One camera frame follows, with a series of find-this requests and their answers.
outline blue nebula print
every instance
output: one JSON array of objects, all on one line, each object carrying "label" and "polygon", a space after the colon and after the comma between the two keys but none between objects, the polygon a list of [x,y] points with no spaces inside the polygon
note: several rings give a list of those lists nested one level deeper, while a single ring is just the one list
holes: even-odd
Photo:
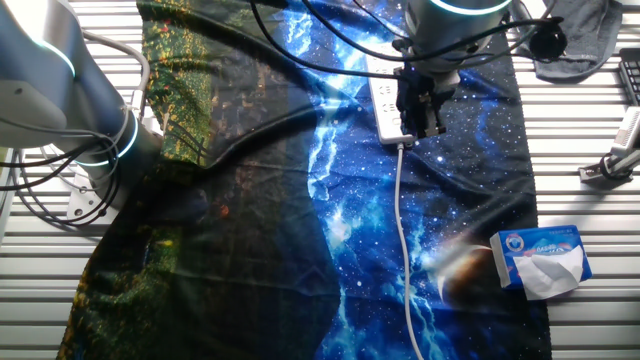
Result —
[{"label": "blue nebula print", "polygon": [[[315,4],[349,38],[365,47],[393,39],[359,13],[350,0],[338,1],[331,6]],[[367,6],[402,31],[400,3],[382,0]],[[346,21],[339,21],[341,16],[354,17],[358,27],[345,26]],[[366,71],[364,54],[333,36],[300,2],[291,1],[276,18],[282,20],[281,41],[294,55],[324,66]],[[309,157],[308,190],[341,287],[341,304],[315,358],[415,359],[405,322],[403,258],[393,210],[397,151],[383,147],[378,140],[366,78],[304,72],[319,119]],[[474,127],[465,131],[474,133],[478,152],[499,164],[504,155],[487,125],[488,117],[500,105],[493,96],[499,89],[484,84],[473,70],[462,72],[461,77],[463,85],[476,87],[478,94],[487,97],[475,103],[482,107],[480,116]],[[450,115],[446,109],[443,112],[445,117]],[[400,206],[411,261],[411,315],[425,359],[469,359],[473,354],[459,354],[460,349],[439,328],[435,310],[446,310],[447,305],[441,301],[434,279],[421,270],[439,245],[456,235],[456,230],[446,230],[449,225],[466,225],[460,217],[464,209],[456,208],[454,201],[444,207],[436,204],[442,197],[438,189],[421,188],[419,195],[415,188],[407,189],[421,166],[437,167],[444,173],[459,166],[447,164],[449,159],[439,150],[439,143],[435,138],[421,140],[405,155]],[[486,174],[488,184],[508,171],[498,165],[495,168],[495,173]],[[437,215],[425,216],[425,208],[436,205],[438,211],[429,213]]]}]

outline power strip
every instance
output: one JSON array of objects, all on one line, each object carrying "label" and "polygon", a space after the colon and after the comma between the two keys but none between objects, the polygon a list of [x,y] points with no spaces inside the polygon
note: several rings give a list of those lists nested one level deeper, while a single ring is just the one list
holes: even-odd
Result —
[{"label": "power strip", "polygon": [[[391,43],[379,44],[370,47],[371,50],[400,56]],[[378,59],[366,55],[367,71],[377,74],[393,74],[393,69],[402,66],[402,63]],[[371,100],[378,124],[378,137],[383,144],[412,143],[416,139],[413,135],[402,133],[402,120],[400,112],[396,108],[398,98],[398,81],[392,79],[369,78],[371,88]]]}]

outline table surface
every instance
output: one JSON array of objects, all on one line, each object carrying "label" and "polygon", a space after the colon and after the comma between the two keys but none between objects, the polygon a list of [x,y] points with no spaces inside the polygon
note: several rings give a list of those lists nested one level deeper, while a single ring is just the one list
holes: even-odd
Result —
[{"label": "table surface", "polygon": [[[628,106],[616,73],[618,50],[640,47],[640,0],[619,1],[625,14],[616,53],[582,84],[546,83],[529,60],[514,59],[539,225],[577,225],[594,272],[579,289],[549,301],[554,359],[640,359],[640,180],[597,191],[581,184],[577,172],[609,151]],[[140,49],[142,20],[134,1],[71,4],[87,30]],[[88,47],[128,101],[140,66],[116,50]],[[50,169],[29,171],[37,178]],[[73,181],[71,171],[63,175]],[[35,191],[51,210],[66,214],[71,189],[62,181]],[[13,198],[0,247],[0,359],[55,358],[80,274],[105,227],[61,232]]]}]

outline galaxy print fabric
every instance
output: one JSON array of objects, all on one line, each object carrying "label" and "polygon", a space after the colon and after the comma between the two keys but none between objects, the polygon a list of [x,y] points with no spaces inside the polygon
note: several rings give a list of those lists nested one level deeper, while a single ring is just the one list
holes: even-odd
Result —
[{"label": "galaxy print fabric", "polygon": [[[349,0],[314,4],[362,45],[392,40]],[[364,5],[402,31],[402,1]],[[378,141],[367,79],[278,60],[245,1],[138,8],[165,160],[89,260],[59,358],[415,359],[393,213],[397,150]],[[259,9],[296,56],[365,70],[364,55],[298,1]],[[185,26],[190,13],[215,26]],[[505,48],[497,36],[486,50]],[[443,244],[488,245],[499,230],[536,226],[511,61],[461,77],[442,110],[447,133],[404,159],[418,344],[430,360],[550,359],[546,305],[500,289],[493,260],[442,297],[421,270]],[[294,121],[241,142],[282,119]]]}]

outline gray cloth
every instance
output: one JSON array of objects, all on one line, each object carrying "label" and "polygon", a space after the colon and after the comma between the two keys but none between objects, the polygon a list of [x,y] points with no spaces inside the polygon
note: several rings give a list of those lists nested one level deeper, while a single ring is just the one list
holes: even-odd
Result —
[{"label": "gray cloth", "polygon": [[568,40],[566,56],[549,64],[536,61],[536,76],[554,83],[581,82],[613,54],[622,23],[622,4],[613,0],[558,0],[551,14],[564,18],[560,27]]}]

